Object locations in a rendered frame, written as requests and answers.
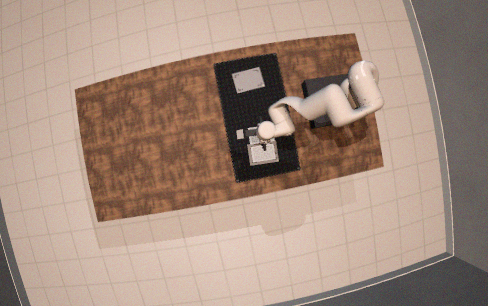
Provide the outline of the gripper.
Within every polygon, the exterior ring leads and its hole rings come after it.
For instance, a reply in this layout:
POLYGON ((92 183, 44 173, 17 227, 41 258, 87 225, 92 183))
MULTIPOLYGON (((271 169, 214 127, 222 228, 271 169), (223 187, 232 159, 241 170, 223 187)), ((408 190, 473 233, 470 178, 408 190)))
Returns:
MULTIPOLYGON (((261 116, 259 116, 258 121, 259 121, 259 123, 257 124, 257 127, 260 125, 260 123, 262 123, 262 122, 263 122, 263 121, 262 121, 262 117, 261 117, 261 116)), ((266 151, 266 144, 265 144, 265 142, 264 142, 263 140, 260 140, 260 139, 259 139, 259 142, 260 142, 260 144, 261 144, 261 146, 262 146, 263 150, 264 150, 264 151, 266 151)))

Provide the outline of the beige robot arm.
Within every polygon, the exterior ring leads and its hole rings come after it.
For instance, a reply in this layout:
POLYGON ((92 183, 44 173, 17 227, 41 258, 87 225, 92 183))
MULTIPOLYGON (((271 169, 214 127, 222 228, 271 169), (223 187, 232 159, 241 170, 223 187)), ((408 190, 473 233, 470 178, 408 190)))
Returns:
POLYGON ((356 62, 350 67, 348 78, 339 86, 330 84, 305 99, 296 96, 280 99, 268 109, 273 123, 264 121, 257 129, 236 130, 237 139, 257 136, 267 144, 269 139, 293 134, 296 128, 286 104, 307 120, 327 114, 334 127, 353 123, 383 107, 384 99, 377 86, 378 81, 379 72, 374 63, 356 62))

